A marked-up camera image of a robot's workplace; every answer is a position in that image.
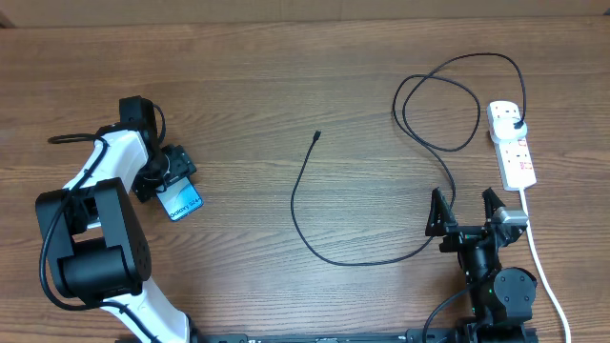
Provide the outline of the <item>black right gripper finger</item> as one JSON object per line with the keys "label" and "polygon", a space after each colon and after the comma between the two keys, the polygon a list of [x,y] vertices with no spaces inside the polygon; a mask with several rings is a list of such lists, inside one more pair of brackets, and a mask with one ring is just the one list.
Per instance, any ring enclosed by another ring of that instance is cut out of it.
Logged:
{"label": "black right gripper finger", "polygon": [[505,210],[505,204],[499,199],[496,193],[488,188],[482,192],[482,199],[485,211],[485,227],[490,227],[492,224],[499,224],[503,221],[502,215]]}
{"label": "black right gripper finger", "polygon": [[426,235],[447,235],[454,232],[458,222],[439,188],[432,190],[431,208],[425,228]]}

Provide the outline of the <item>blue Galaxy smartphone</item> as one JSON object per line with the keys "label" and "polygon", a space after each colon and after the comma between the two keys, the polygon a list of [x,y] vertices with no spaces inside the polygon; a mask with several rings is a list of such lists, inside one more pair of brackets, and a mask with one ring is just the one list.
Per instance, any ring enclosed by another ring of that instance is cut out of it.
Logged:
{"label": "blue Galaxy smartphone", "polygon": [[160,192],[157,198],[173,222],[183,219],[204,205],[203,198],[188,177]]}

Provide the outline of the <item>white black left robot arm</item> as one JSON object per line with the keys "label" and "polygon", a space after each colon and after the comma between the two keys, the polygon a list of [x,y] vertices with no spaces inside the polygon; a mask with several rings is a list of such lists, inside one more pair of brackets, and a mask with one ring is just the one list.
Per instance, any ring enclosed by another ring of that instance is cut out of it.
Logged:
{"label": "white black left robot arm", "polygon": [[43,238],[39,280],[56,307],[111,313],[136,342],[201,342],[193,320],[153,280],[149,244],[130,200],[157,198],[173,222],[203,206],[190,180],[192,159],[182,146],[165,145],[165,134],[161,108],[136,95],[120,99],[118,122],[50,138],[91,141],[94,149],[71,181],[35,201]]}

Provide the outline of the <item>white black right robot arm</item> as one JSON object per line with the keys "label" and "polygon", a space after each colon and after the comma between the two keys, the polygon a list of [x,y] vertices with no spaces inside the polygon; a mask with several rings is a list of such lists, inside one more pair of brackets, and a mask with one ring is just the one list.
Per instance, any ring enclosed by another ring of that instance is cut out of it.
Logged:
{"label": "white black right robot arm", "polygon": [[[439,250],[455,253],[465,276],[465,289],[439,304],[426,319],[421,342],[536,342],[534,329],[525,323],[533,317],[537,279],[523,268],[504,268],[499,250],[526,232],[528,216],[509,208],[493,190],[482,193],[485,222],[460,226],[439,189],[431,195],[425,234],[440,237]],[[457,298],[470,296],[473,315],[457,321],[452,329],[431,329],[436,315]]]}

